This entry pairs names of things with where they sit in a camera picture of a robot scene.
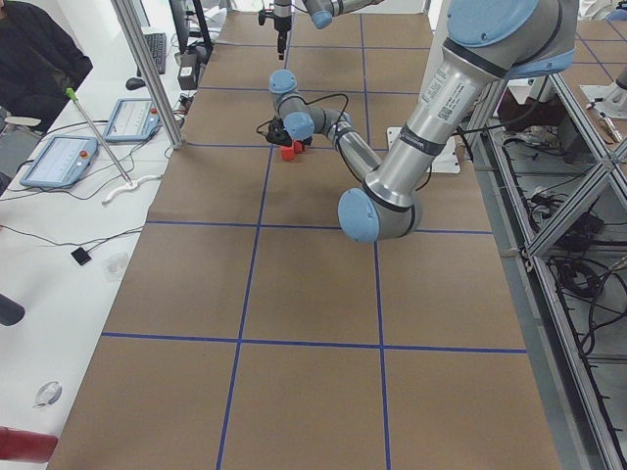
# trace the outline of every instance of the cable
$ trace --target cable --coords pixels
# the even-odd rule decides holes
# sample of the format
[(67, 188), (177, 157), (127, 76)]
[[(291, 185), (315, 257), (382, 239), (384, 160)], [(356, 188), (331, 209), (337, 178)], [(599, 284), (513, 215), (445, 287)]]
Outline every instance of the cable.
[[(545, 91), (545, 87), (547, 86), (547, 83), (549, 82), (549, 76), (546, 75), (545, 79), (542, 83), (542, 86), (540, 87), (540, 91), (538, 92), (538, 96), (542, 96), (542, 93)], [(525, 111), (522, 115), (520, 115), (519, 117), (516, 117), (512, 120), (507, 120), (505, 122), (501, 122), (500, 124), (495, 124), (495, 125), (484, 125), (483, 127), (478, 127), (476, 129), (470, 129), (470, 130), (464, 130), (462, 133), (463, 134), (472, 134), (474, 132), (485, 132), (488, 130), (492, 130), (492, 129), (498, 129), (500, 127), (505, 127), (511, 124), (514, 124), (515, 122), (519, 122), (529, 116), (531, 116), (531, 114), (536, 110), (536, 108), (538, 107), (538, 104), (540, 103), (540, 100), (535, 100), (533, 102), (533, 105), (531, 105), (531, 107)]]
[(127, 235), (127, 234), (130, 234), (130, 233), (139, 233), (139, 232), (141, 232), (141, 229), (142, 229), (141, 226), (135, 227), (135, 228), (129, 228), (128, 230), (124, 230), (123, 232), (118, 233), (116, 235), (112, 235), (110, 237), (95, 238), (93, 240), (87, 240), (85, 242), (80, 242), (80, 243), (75, 243), (75, 242), (62, 242), (62, 243), (59, 243), (59, 242), (55, 242), (53, 240), (50, 240), (49, 238), (42, 237), (40, 235), (36, 235), (34, 233), (23, 232), (21, 230), (18, 230), (16, 228), (10, 227), (8, 225), (0, 224), (0, 228), (5, 228), (5, 229), (7, 229), (7, 230), (9, 230), (11, 232), (17, 233), (19, 235), (24, 235), (26, 237), (36, 238), (37, 240), (41, 240), (41, 241), (44, 241), (46, 243), (49, 243), (50, 245), (52, 245), (55, 248), (56, 247), (81, 247), (83, 245), (89, 245), (91, 243), (96, 243), (96, 245), (94, 247), (90, 248), (87, 252), (89, 252), (91, 250), (94, 250), (95, 248), (99, 247), (103, 243), (107, 243), (107, 242), (109, 242), (111, 240), (114, 240), (115, 238), (120, 237), (120, 236)]
[(420, 191), (422, 188), (424, 188), (427, 184), (429, 184), (429, 181), (431, 181), (431, 174), (433, 174), (433, 164), (431, 164), (429, 166), (429, 172), (427, 173), (427, 180), (422, 183), (420, 186), (418, 186), (417, 188), (415, 188), (416, 191)]
[(463, 146), (466, 149), (466, 152), (468, 152), (468, 158), (470, 159), (471, 162), (474, 162), (474, 155), (472, 155), (472, 149), (470, 149), (470, 145), (468, 144), (468, 140), (466, 139), (466, 136), (464, 135), (463, 131), (460, 132), (461, 126), (458, 125), (458, 136), (461, 138), (461, 142), (463, 142)]
[[(334, 126), (338, 124), (338, 122), (340, 121), (340, 119), (342, 118), (344, 113), (346, 112), (346, 109), (348, 108), (349, 103), (351, 101), (351, 99), (349, 98), (349, 96), (346, 93), (331, 93), (330, 95), (324, 95), (324, 96), (322, 96), (320, 98), (316, 98), (315, 100), (311, 100), (311, 101), (305, 101), (305, 99), (302, 96), (298, 96), (298, 98), (300, 98), (300, 100), (306, 106), (318, 103), (318, 102), (323, 101), (323, 100), (328, 100), (328, 99), (331, 99), (331, 98), (338, 98), (338, 97), (344, 98), (345, 102), (344, 102), (344, 106), (342, 107), (342, 110), (340, 111), (340, 114), (339, 114), (338, 118), (333, 123)], [(262, 127), (264, 127), (265, 125), (270, 124), (273, 121), (274, 121), (274, 118), (270, 119), (270, 120), (267, 120), (266, 122), (262, 122), (261, 124), (259, 124), (257, 126), (257, 128), (255, 129), (255, 132), (257, 132), (259, 135), (261, 135), (263, 138), (265, 138), (265, 140), (267, 140), (267, 132), (262, 132), (261, 129), (262, 129)]]
[[(571, 295), (571, 297), (574, 297), (589, 305), (588, 320), (587, 320), (588, 331), (583, 335), (575, 331), (575, 333), (577, 334), (577, 340), (578, 340), (578, 350), (582, 357), (589, 356), (594, 350), (595, 345), (596, 345), (596, 337), (595, 337), (596, 331), (598, 331), (601, 328), (604, 328), (605, 326), (614, 324), (617, 321), (627, 317), (627, 307), (623, 311), (619, 311), (614, 308), (609, 308), (607, 306), (599, 304), (599, 299), (604, 291), (604, 287), (607, 281), (611, 277), (615, 277), (618, 280), (618, 282), (620, 283), (620, 286), (623, 289), (623, 292), (625, 293), (625, 297), (627, 297), (627, 283), (623, 280), (622, 277), (620, 277), (617, 274), (618, 271), (623, 270), (627, 267), (627, 263), (625, 263), (624, 261), (625, 258), (622, 258), (620, 261), (616, 262), (612, 266), (607, 266), (601, 262), (598, 262), (589, 258), (551, 257), (548, 261), (548, 265), (554, 266), (557, 270), (557, 277), (554, 276), (554, 281), (555, 281), (555, 286), (557, 288), (558, 296), (560, 297), (560, 301), (562, 301), (563, 294), (565, 294), (562, 291), (562, 288), (563, 288), (563, 289), (568, 289), (571, 292), (575, 291), (575, 293)], [(594, 273), (592, 268), (590, 268), (585, 263), (591, 263), (602, 268), (604, 270), (604, 273), (601, 276), (597, 275), (596, 273)], [(577, 273), (579, 274), (585, 273), (585, 277), (586, 277), (585, 286), (583, 284), (578, 285), (574, 283), (574, 279), (576, 275), (574, 271), (568, 272), (567, 270), (565, 270), (567, 266), (571, 266), (575, 264), (577, 265)], [(564, 311), (566, 312), (570, 311), (570, 308), (565, 303), (565, 299), (563, 300), (562, 307), (564, 308)], [(608, 311), (609, 313), (612, 313), (617, 316), (607, 321), (604, 321), (602, 323), (596, 323), (594, 320), (594, 317), (595, 317), (595, 310), (597, 308), (602, 308)]]
[[(559, 149), (554, 149), (553, 147), (551, 147), (549, 145), (530, 144), (529, 142), (527, 142), (523, 138), (517, 137), (515, 135), (512, 136), (512, 137), (507, 138), (506, 140), (504, 140), (501, 145), (505, 145), (506, 146), (507, 144), (510, 144), (512, 142), (516, 143), (516, 144), (520, 144), (523, 147), (526, 147), (528, 149), (536, 150), (536, 151), (539, 151), (539, 152), (542, 152), (544, 154), (551, 155), (551, 156), (554, 156), (554, 157), (565, 157), (565, 156), (568, 155), (568, 152), (564, 152), (563, 150), (559, 150)], [(535, 160), (536, 157), (538, 157), (538, 154), (533, 156), (532, 159)]]

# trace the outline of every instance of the blue joint cap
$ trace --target blue joint cap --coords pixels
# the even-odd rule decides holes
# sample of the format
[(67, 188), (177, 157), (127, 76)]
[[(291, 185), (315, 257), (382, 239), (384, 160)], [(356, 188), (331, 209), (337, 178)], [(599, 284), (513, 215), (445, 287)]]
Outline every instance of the blue joint cap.
[(350, 239), (374, 243), (379, 238), (379, 215), (362, 189), (346, 191), (340, 198), (337, 214), (342, 230)]
[(322, 10), (321, 12), (315, 12), (312, 15), (312, 22), (315, 24), (315, 27), (318, 29), (324, 29), (331, 24), (333, 21), (333, 15), (331, 15), (326, 10)]
[(295, 140), (305, 140), (314, 135), (314, 120), (307, 113), (295, 111), (283, 119), (285, 130)]
[(272, 93), (289, 93), (297, 85), (296, 76), (288, 69), (277, 70), (270, 76), (269, 88)]

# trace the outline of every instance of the white mounting plate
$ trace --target white mounting plate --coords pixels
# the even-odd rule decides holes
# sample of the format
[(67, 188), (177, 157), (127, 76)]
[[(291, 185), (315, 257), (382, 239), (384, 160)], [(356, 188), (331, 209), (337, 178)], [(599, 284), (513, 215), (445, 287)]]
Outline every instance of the white mounting plate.
[[(401, 132), (400, 127), (388, 127), (388, 149), (392, 148), (392, 144), (399, 136)], [(456, 142), (455, 138), (451, 137), (447, 141), (447, 145), (440, 155), (438, 155), (433, 161), (431, 171), (434, 173), (459, 173), (461, 168), (459, 167), (458, 156), (455, 153)]]
[(591, 103), (595, 103), (595, 108), (601, 111), (602, 113), (605, 113), (605, 115), (608, 118), (627, 119), (627, 112), (618, 111), (614, 108), (611, 108), (608, 105), (606, 105), (603, 101), (595, 102), (596, 99), (602, 98), (603, 96), (606, 95), (605, 90), (609, 88), (608, 86), (602, 86), (602, 85), (579, 85), (579, 86), (581, 88), (581, 91), (584, 92), (584, 95), (586, 95), (586, 98), (588, 98), (588, 101), (590, 101)]

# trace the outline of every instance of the silver arm segment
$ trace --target silver arm segment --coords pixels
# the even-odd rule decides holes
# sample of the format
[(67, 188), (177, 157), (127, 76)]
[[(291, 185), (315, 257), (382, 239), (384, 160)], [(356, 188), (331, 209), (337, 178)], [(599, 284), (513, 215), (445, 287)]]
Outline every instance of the silver arm segment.
[(382, 162), (349, 119), (308, 106), (289, 70), (274, 73), (270, 91), (287, 132), (298, 140), (325, 135), (362, 183), (344, 193), (338, 207), (350, 238), (402, 237), (417, 226), (422, 209), (415, 187), (483, 88), (570, 65), (576, 5), (575, 0), (453, 0), (442, 65)]
[(303, 5), (318, 29), (331, 24), (333, 17), (360, 10), (368, 5), (378, 5), (383, 0), (303, 0)]

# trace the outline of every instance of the wires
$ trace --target wires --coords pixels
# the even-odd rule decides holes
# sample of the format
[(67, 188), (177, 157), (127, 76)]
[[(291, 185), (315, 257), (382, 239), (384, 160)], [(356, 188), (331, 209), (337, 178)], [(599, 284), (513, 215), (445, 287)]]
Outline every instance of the wires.
[[(603, 269), (603, 273), (597, 274), (590, 264)], [(552, 271), (555, 287), (564, 311), (571, 317), (571, 324), (574, 323), (572, 318), (573, 309), (567, 305), (564, 295), (588, 304), (587, 331), (585, 333), (575, 331), (574, 333), (577, 337), (580, 356), (582, 358), (589, 357), (597, 343), (597, 331), (627, 317), (627, 306), (621, 311), (600, 304), (605, 287), (612, 278), (617, 281), (625, 299), (627, 299), (627, 282), (618, 274), (618, 271), (627, 268), (627, 256), (621, 258), (612, 266), (607, 266), (589, 258), (551, 257), (548, 266), (555, 268), (556, 274)], [(597, 321), (596, 312), (600, 309), (614, 316), (603, 321)]]
[(13, 228), (10, 227), (8, 225), (3, 225), (0, 224), (0, 228), (4, 228), (6, 230), (9, 230), (11, 232), (17, 233), (19, 235), (24, 235), (25, 237), (31, 237), (31, 238), (35, 238), (37, 240), (41, 240), (43, 242), (46, 242), (48, 244), (50, 244), (52, 247), (82, 247), (83, 245), (90, 245), (92, 243), (95, 243), (96, 245), (94, 245), (93, 247), (91, 247), (89, 250), (87, 250), (87, 253), (91, 252), (92, 250), (95, 250), (96, 248), (102, 246), (103, 244), (110, 242), (111, 240), (115, 240), (116, 238), (122, 237), (124, 235), (130, 235), (130, 234), (134, 234), (134, 233), (140, 233), (142, 230), (142, 227), (135, 227), (135, 228), (130, 228), (128, 230), (124, 230), (123, 232), (120, 232), (116, 235), (112, 235), (109, 237), (101, 237), (101, 238), (95, 238), (93, 240), (87, 240), (85, 242), (55, 242), (53, 240), (50, 240), (49, 238), (46, 237), (42, 237), (40, 235), (36, 235), (34, 233), (28, 233), (28, 232), (24, 232), (21, 230), (18, 230), (17, 228)]
[[(538, 96), (542, 96), (542, 93), (545, 91), (545, 87), (547, 86), (547, 83), (549, 82), (549, 76), (545, 76), (544, 81), (542, 82), (542, 85), (540, 86), (540, 91), (538, 91)], [(470, 130), (463, 130), (461, 133), (459, 133), (459, 128), (458, 128), (458, 132), (456, 132), (454, 135), (459, 135), (461, 136), (462, 134), (472, 134), (474, 132), (485, 132), (488, 130), (492, 130), (492, 129), (498, 129), (501, 127), (506, 127), (508, 125), (514, 124), (516, 122), (519, 122), (521, 120), (524, 120), (526, 118), (528, 118), (529, 116), (531, 116), (531, 114), (536, 111), (536, 108), (538, 107), (538, 104), (540, 103), (540, 100), (535, 100), (533, 102), (533, 105), (531, 105), (531, 107), (524, 112), (522, 115), (520, 115), (519, 117), (516, 117), (514, 119), (511, 120), (507, 120), (506, 122), (501, 122), (499, 124), (494, 124), (494, 125), (484, 125), (483, 127), (478, 127), (476, 129), (470, 129)]]
[(463, 146), (466, 149), (466, 152), (468, 152), (468, 158), (470, 159), (471, 162), (474, 162), (474, 155), (472, 155), (472, 149), (470, 148), (470, 144), (468, 144), (468, 140), (466, 139), (465, 136), (465, 132), (461, 129), (461, 126), (458, 125), (458, 136), (461, 139), (461, 142), (463, 143)]
[(424, 188), (427, 184), (429, 184), (429, 181), (431, 181), (431, 175), (433, 174), (433, 164), (431, 164), (429, 166), (429, 172), (427, 173), (427, 179), (424, 183), (422, 183), (420, 186), (418, 186), (417, 188), (415, 188), (416, 191), (420, 191), (422, 188)]
[[(298, 98), (299, 98), (299, 99), (303, 102), (303, 104), (304, 104), (304, 105), (306, 105), (306, 106), (310, 106), (310, 105), (313, 105), (313, 104), (315, 104), (315, 103), (319, 103), (320, 101), (323, 101), (323, 100), (329, 100), (329, 99), (331, 99), (331, 98), (338, 98), (338, 97), (339, 97), (339, 98), (344, 98), (344, 105), (343, 105), (343, 107), (342, 107), (342, 109), (341, 109), (341, 111), (340, 111), (340, 114), (338, 115), (337, 119), (336, 119), (336, 120), (335, 120), (335, 122), (333, 123), (333, 126), (336, 126), (336, 125), (340, 122), (340, 120), (341, 120), (342, 118), (345, 118), (345, 113), (346, 113), (346, 110), (347, 110), (347, 108), (348, 108), (348, 106), (349, 106), (349, 103), (350, 103), (350, 101), (351, 101), (351, 99), (349, 98), (349, 96), (348, 96), (346, 93), (331, 93), (331, 94), (329, 94), (329, 95), (324, 95), (324, 96), (322, 96), (322, 97), (320, 97), (320, 98), (316, 98), (315, 100), (311, 100), (311, 101), (305, 101), (305, 99), (304, 99), (303, 97), (298, 96)], [(262, 122), (262, 123), (261, 123), (261, 124), (259, 124), (259, 125), (257, 126), (257, 128), (255, 129), (255, 132), (257, 132), (259, 135), (261, 135), (263, 138), (265, 138), (265, 140), (266, 140), (266, 141), (268, 141), (268, 142), (270, 142), (270, 140), (268, 140), (268, 135), (269, 135), (269, 132), (262, 132), (262, 127), (264, 127), (264, 126), (266, 126), (266, 125), (270, 124), (270, 123), (271, 123), (271, 122), (273, 122), (273, 121), (276, 121), (276, 117), (274, 117), (274, 118), (272, 118), (272, 119), (269, 119), (269, 120), (267, 120), (266, 122)]]

